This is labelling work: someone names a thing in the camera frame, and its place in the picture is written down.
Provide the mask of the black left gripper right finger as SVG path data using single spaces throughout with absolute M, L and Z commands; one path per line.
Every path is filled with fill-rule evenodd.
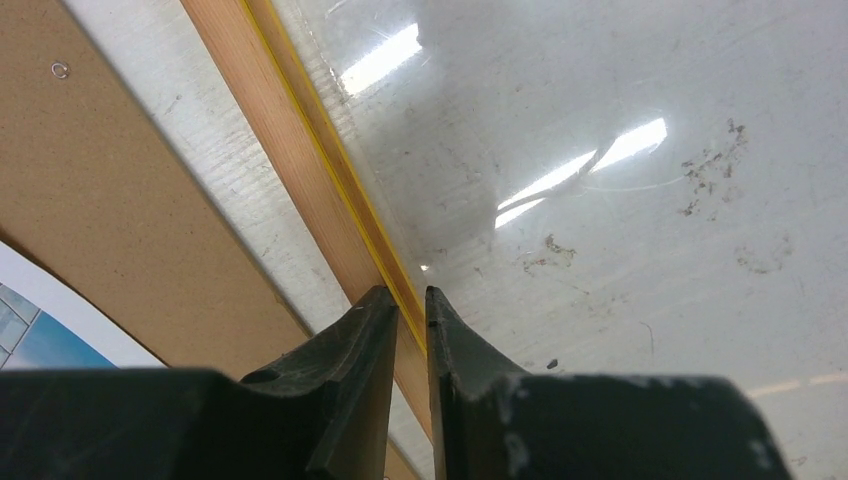
M 787 479 L 753 403 L 715 376 L 532 374 L 425 295 L 440 479 Z

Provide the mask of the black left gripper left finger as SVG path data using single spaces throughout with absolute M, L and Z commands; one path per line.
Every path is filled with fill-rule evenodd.
M 201 368 L 1 377 L 5 479 L 379 479 L 399 312 L 376 286 L 233 380 Z

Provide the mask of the clear glass sheet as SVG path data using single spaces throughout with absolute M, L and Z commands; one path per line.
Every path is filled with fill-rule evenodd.
M 417 286 L 515 362 L 695 373 L 847 475 L 843 1 L 279 1 Z

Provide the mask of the printed building photo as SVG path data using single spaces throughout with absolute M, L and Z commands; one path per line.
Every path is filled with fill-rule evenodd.
M 1 369 L 163 368 L 70 287 L 1 245 Z

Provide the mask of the yellow wooden picture frame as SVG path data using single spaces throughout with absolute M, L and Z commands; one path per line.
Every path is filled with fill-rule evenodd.
M 341 289 L 389 288 L 402 314 L 394 378 L 433 435 L 425 315 L 295 44 L 269 1 L 186 1 L 192 24 Z

